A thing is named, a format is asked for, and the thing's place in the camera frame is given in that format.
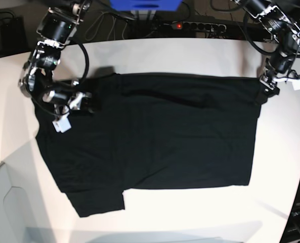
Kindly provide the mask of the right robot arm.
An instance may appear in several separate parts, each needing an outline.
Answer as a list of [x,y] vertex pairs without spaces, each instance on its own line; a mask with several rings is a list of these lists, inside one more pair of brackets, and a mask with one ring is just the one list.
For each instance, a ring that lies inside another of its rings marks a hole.
[[[18,87],[40,109],[60,118],[80,110],[93,113],[95,102],[87,91],[85,81],[90,61],[83,44],[74,38],[78,25],[83,21],[91,1],[72,1],[49,7],[36,32],[39,38],[35,49],[24,63]],[[60,64],[61,52],[70,44],[77,44],[84,56],[81,78],[72,82],[55,81],[53,72]]]

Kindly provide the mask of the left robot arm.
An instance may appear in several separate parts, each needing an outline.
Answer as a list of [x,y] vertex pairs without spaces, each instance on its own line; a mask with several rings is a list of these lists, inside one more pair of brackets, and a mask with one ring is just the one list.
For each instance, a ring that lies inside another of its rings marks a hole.
[[[259,53],[267,56],[263,74],[259,78],[261,83],[260,91],[256,98],[258,104],[264,104],[275,95],[279,95],[280,89],[277,84],[280,82],[292,83],[295,91],[300,90],[300,75],[292,68],[296,59],[300,59],[300,27],[293,22],[274,3],[266,1],[234,1],[238,7],[243,9],[243,32],[246,40]],[[247,31],[249,18],[257,20],[263,28],[278,43],[277,48],[267,52],[259,48]]]

